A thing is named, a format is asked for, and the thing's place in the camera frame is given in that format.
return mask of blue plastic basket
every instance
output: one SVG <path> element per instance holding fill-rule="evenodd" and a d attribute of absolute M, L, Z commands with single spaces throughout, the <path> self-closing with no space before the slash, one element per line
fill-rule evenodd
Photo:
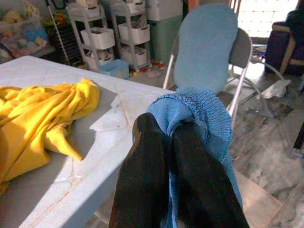
<path fill-rule="evenodd" d="M 116 59 L 111 63 L 100 66 L 99 72 L 103 75 L 126 79 L 129 77 L 129 63 Z"/>

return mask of shelf unit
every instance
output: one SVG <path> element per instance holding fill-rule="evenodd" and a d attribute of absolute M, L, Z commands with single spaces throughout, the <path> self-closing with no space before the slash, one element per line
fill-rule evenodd
<path fill-rule="evenodd" d="M 116 43 L 117 43 L 117 47 L 118 47 L 120 57 L 122 56 L 122 53 L 121 53 L 122 44 L 126 44 L 130 47 L 131 56 L 132 56 L 132 60 L 133 60 L 133 64 L 130 63 L 130 66 L 133 69 L 139 70 L 143 67 L 149 66 L 151 64 L 149 41 L 141 43 L 141 44 L 144 44 L 144 49 L 146 49 L 147 62 L 145 64 L 138 65 L 137 58 L 136 58 L 136 55 L 135 55 L 135 46 L 138 46 L 140 44 L 136 44 L 133 41 L 132 24 L 131 24 L 132 17 L 145 14 L 145 10 L 143 10 L 141 12 L 137 12 L 137 13 L 130 13 L 129 6 L 123 0 L 110 0 L 110 8 L 111 8 L 111 15 L 112 15 L 112 22 L 113 22 L 113 27 L 114 27 L 115 39 L 116 39 Z M 120 38 L 116 16 L 125 17 L 126 24 L 127 24 L 127 27 L 128 27 L 129 40 L 125 40 L 125 39 Z"/>
<path fill-rule="evenodd" d="M 73 30 L 74 30 L 74 34 L 75 34 L 77 44 L 78 44 L 78 47 L 79 47 L 79 50 L 80 50 L 83 61 L 88 63 L 87 58 L 86 58 L 87 55 L 85 53 L 85 50 L 91 51 L 94 55 L 94 59 L 95 59 L 95 62 L 96 62 L 97 69 L 90 68 L 90 70 L 98 72 L 98 68 L 100 67 L 100 62 L 99 62 L 97 51 L 99 49 L 96 48 L 96 46 L 94 45 L 94 40 L 93 40 L 93 36 L 92 36 L 92 32 L 91 32 L 91 27 L 92 27 L 92 22 L 93 21 L 101 20 L 102 23 L 101 23 L 100 27 L 108 29 L 108 25 L 107 25 L 106 18 L 105 18 L 104 8 L 99 4 L 99 15 L 94 16 L 94 17 L 89 17 L 86 10 L 81 5 L 79 5 L 77 3 L 69 3 L 69 5 L 66 7 L 66 9 L 67 9 L 70 21 L 71 21 L 71 25 L 72 25 Z M 86 45 L 85 43 L 83 43 L 81 41 L 77 26 L 76 26 L 76 21 L 80 21 L 80 22 L 84 23 L 85 29 L 86 29 L 86 32 L 88 34 L 88 38 L 89 38 L 89 41 L 90 41 L 91 45 Z M 112 54 L 114 56 L 114 52 L 113 52 L 112 47 L 108 48 L 107 50 L 110 54 Z"/>

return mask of white table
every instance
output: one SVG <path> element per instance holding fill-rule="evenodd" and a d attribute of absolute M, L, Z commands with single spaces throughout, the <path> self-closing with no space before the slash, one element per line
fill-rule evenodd
<path fill-rule="evenodd" d="M 97 110 L 75 121 L 72 137 L 82 161 L 51 152 L 51 162 L 21 175 L 0 197 L 0 227 L 83 227 L 115 189 L 118 167 L 132 145 L 132 125 L 157 97 L 170 91 L 35 57 L 0 65 L 0 86 L 76 83 L 101 87 Z"/>

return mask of white storage cart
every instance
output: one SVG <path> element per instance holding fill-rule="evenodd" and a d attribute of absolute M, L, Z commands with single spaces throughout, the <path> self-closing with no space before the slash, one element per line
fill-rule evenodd
<path fill-rule="evenodd" d="M 83 61 L 89 65 L 91 71 L 99 72 L 98 69 L 101 65 L 114 60 L 114 32 L 108 28 L 104 8 L 99 4 L 95 9 L 88 10 L 78 3 L 70 3 L 66 9 Z M 96 20 L 101 20 L 101 26 L 92 28 L 90 24 Z M 81 21 L 85 25 L 85 30 L 80 31 L 84 42 L 81 41 L 79 36 L 76 21 Z M 107 50 L 109 55 L 100 59 L 98 54 L 99 50 Z"/>
<path fill-rule="evenodd" d="M 145 15 L 145 1 L 133 0 L 126 3 L 123 0 L 110 0 L 113 27 L 117 47 L 122 60 L 128 61 L 130 66 L 139 70 L 151 64 L 150 60 L 150 25 L 143 28 L 132 28 L 132 17 Z M 125 17 L 126 23 L 117 24 L 116 16 Z"/>

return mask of marble floor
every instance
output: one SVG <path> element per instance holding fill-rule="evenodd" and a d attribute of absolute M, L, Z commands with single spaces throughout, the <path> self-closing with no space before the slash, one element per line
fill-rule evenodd
<path fill-rule="evenodd" d="M 263 69 L 259 66 L 255 73 L 261 76 Z M 285 96 L 267 100 L 275 117 L 249 113 L 249 107 L 261 108 L 254 96 L 239 107 L 233 130 L 230 153 L 251 228 L 304 227 L 304 159 L 291 154 L 304 122 L 304 93 L 296 90 L 300 77 L 285 77 L 292 80 Z M 256 78 L 256 83 L 267 87 L 273 78 Z M 160 87 L 160 78 L 151 81 Z M 112 201 L 113 197 L 99 210 L 109 216 Z M 96 219 L 93 216 L 88 226 Z"/>

